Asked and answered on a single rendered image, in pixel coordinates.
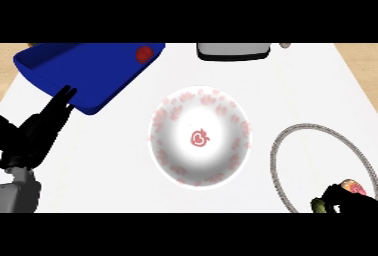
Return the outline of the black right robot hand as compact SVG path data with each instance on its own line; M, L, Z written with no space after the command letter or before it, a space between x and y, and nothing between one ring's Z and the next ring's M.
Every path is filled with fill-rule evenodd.
M334 213L334 207L340 207L340 212L347 214L378 214L378 201L359 193L351 193L338 184L332 184L322 195L325 210Z

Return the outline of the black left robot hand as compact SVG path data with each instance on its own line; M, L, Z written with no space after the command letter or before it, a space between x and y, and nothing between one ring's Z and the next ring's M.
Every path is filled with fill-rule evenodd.
M34 169L41 164L74 109L69 100L75 94L77 89L66 85L41 112L32 114L19 127L0 115L1 169Z

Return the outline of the green and pink squash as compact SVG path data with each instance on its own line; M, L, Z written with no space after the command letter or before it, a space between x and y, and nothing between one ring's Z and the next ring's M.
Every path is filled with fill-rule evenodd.
M359 182L353 179L345 179L340 186L344 190L351 192L353 194L365 195L366 191L363 189L363 186L359 184ZM314 198L310 202L312 205L312 211L314 213L340 213L341 208L338 205L329 205L322 198Z

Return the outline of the white bowl with pink print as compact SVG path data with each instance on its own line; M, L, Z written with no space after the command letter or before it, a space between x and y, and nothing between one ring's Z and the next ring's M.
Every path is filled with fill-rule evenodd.
M148 135L156 167L179 186L210 190L241 172L251 122L236 99L220 89L196 85L173 92L154 110Z

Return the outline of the blue rectangular tray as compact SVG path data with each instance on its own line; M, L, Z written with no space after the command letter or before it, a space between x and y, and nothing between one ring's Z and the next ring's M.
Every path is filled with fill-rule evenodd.
M142 46L154 50L146 63L136 60ZM29 83L50 96L69 85L78 111L94 115L130 84L165 48L164 43L40 43L13 56Z

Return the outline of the red round fruit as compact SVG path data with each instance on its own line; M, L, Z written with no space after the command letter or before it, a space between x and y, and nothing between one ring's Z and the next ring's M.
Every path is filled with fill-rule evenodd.
M146 63L154 57L154 50L149 46L142 46L136 51L136 60L140 63Z

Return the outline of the grey and black appliance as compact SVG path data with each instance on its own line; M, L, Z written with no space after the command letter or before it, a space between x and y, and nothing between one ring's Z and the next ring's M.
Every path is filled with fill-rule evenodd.
M198 43L198 57L205 61L247 61L264 59L270 43Z

